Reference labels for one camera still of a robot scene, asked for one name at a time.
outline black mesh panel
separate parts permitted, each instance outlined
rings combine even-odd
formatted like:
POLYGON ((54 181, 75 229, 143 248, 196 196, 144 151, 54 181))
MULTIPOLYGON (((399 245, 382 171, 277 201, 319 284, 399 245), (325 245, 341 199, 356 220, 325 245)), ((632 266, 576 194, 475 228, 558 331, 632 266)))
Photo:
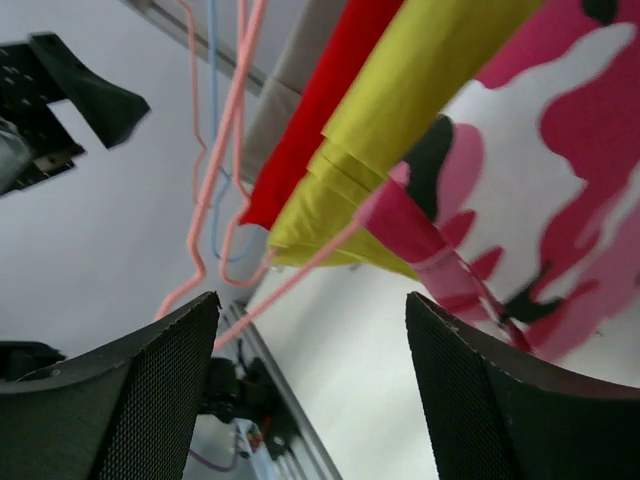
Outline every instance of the black mesh panel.
POLYGON ((429 319, 417 294, 407 300, 409 346, 442 480, 507 480, 511 454, 481 359, 442 322, 429 319))
POLYGON ((97 478, 182 478, 218 311, 210 305, 195 315, 170 327, 134 361, 97 478))

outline red fabric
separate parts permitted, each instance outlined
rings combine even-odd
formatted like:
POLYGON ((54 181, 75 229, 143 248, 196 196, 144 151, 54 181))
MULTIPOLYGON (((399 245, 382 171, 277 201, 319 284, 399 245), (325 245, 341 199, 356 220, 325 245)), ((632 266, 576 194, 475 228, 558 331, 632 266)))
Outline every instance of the red fabric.
POLYGON ((251 206, 240 224, 271 229, 322 143, 322 128, 402 3, 349 1, 291 122, 256 179, 251 206))

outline gray fabric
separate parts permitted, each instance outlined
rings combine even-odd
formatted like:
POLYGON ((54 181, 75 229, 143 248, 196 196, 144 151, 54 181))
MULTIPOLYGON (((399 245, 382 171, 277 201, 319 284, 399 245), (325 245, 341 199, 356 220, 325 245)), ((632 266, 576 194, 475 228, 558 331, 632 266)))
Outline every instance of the gray fabric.
POLYGON ((245 135, 242 180, 253 184, 293 116, 347 0, 309 0, 260 94, 245 135))

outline yellow fabric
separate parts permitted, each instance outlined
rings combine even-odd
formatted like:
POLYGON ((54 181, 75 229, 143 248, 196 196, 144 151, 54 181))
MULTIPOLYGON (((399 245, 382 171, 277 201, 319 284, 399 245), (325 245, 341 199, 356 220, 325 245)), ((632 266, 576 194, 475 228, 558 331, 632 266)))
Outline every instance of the yellow fabric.
MULTIPOLYGON (((405 0, 324 128, 271 229, 274 262, 301 266, 353 213, 540 0, 405 0)), ((415 277, 360 230, 323 265, 367 262, 415 277)))

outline metal rail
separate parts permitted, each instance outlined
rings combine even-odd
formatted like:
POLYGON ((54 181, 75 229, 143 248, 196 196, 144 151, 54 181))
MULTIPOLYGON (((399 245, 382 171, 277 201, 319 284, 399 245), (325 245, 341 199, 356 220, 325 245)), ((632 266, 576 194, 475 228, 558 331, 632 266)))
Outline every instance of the metal rail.
MULTIPOLYGON (((230 321, 230 324, 235 323, 245 313, 242 303, 233 302, 226 312, 228 315, 227 320, 230 321)), ((300 437, 291 445, 290 455, 282 459, 280 468, 288 469, 293 478, 299 478, 300 480, 341 480, 342 476, 324 448, 320 437, 307 418, 258 330, 251 325, 240 334, 240 337, 244 340, 248 353, 259 357, 264 362, 300 432, 300 437)))
MULTIPOLYGON (((150 23, 187 47, 187 25, 182 11, 174 0, 121 0, 133 10, 142 15, 150 23)), ((205 25, 196 25, 196 52, 200 58, 207 61, 209 42, 205 25)), ((218 71, 228 78, 233 76, 236 69, 236 51, 225 42, 218 39, 216 45, 218 71)), ((258 96, 262 91, 266 75, 253 66, 245 82, 245 88, 251 94, 258 96)))

